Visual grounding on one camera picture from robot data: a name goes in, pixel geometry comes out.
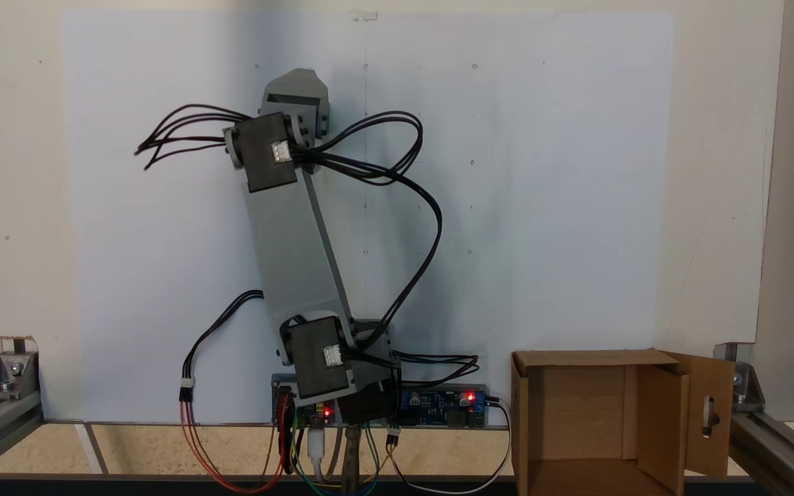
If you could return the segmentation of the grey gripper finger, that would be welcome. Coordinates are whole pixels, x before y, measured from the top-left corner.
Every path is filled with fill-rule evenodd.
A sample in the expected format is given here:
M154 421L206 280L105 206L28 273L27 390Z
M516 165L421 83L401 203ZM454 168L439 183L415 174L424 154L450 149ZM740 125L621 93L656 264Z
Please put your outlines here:
M296 101L292 104L292 140L303 149L318 145L329 132L329 101Z

